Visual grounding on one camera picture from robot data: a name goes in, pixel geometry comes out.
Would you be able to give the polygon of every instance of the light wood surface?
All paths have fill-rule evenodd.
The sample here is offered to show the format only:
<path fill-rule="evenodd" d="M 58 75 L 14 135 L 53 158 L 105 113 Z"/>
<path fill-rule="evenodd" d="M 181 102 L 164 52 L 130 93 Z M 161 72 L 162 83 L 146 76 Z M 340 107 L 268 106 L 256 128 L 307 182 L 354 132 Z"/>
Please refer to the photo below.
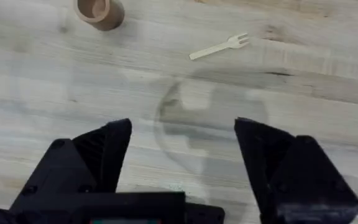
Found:
<path fill-rule="evenodd" d="M 126 117 L 120 192 L 184 190 L 258 223 L 243 116 L 316 137 L 358 195 L 358 0 L 122 3 L 100 32 L 69 0 L 0 0 L 0 208 L 54 139 Z M 244 31 L 244 48 L 188 58 Z"/>

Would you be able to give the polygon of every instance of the brown paper cup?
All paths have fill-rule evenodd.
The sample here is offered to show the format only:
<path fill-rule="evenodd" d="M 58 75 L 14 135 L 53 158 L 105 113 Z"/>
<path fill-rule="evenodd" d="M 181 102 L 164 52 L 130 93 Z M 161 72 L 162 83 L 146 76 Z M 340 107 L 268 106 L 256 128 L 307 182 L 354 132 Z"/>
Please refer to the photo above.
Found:
<path fill-rule="evenodd" d="M 74 0 L 78 17 L 98 30 L 111 30 L 124 20 L 124 7 L 119 0 Z"/>

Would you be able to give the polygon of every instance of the fork handle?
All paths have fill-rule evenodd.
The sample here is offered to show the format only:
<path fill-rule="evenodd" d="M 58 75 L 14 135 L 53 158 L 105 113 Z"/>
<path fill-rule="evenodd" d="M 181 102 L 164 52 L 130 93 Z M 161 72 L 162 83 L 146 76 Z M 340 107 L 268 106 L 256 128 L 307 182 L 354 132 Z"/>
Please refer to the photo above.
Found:
<path fill-rule="evenodd" d="M 210 48 L 207 48 L 207 49 L 200 50 L 200 51 L 197 51 L 197 52 L 195 52 L 195 53 L 192 53 L 192 54 L 190 55 L 190 59 L 191 59 L 191 60 L 198 59 L 198 58 L 200 58 L 200 57 L 204 57 L 204 56 L 210 55 L 210 54 L 212 54 L 212 53 L 215 53 L 215 52 L 224 50 L 224 49 L 226 49 L 226 48 L 229 48 L 229 44 L 227 44 L 227 42 L 221 43 L 221 44 L 212 46 L 212 47 L 210 47 Z"/>

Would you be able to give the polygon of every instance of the small wooden fork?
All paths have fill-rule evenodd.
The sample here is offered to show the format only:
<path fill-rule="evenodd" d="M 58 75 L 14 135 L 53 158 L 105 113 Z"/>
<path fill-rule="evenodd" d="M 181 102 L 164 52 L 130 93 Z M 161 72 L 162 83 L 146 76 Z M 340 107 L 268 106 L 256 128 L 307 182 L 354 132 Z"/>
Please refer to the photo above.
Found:
<path fill-rule="evenodd" d="M 210 48 L 192 53 L 190 55 L 190 59 L 191 60 L 198 59 L 200 57 L 204 57 L 204 56 L 210 55 L 212 53 L 215 53 L 215 52 L 227 49 L 227 48 L 238 49 L 240 47 L 247 45 L 248 43 L 249 42 L 248 42 L 248 34 L 247 33 L 235 35 L 235 36 L 230 37 L 227 40 L 227 42 L 225 42 L 225 43 L 221 43 L 221 44 L 212 46 Z"/>

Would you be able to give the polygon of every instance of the wooden table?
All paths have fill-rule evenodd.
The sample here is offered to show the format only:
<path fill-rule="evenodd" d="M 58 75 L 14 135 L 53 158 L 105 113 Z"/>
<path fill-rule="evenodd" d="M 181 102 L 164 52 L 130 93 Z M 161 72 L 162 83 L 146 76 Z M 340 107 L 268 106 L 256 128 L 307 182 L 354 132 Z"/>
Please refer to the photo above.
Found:
<path fill-rule="evenodd" d="M 358 194 L 358 0 L 122 3 L 123 25 L 100 32 L 67 0 L 0 0 L 1 208 L 52 140 L 126 117 L 120 192 L 184 190 L 258 223 L 243 116 L 316 137 Z M 247 47 L 189 60 L 244 31 Z"/>

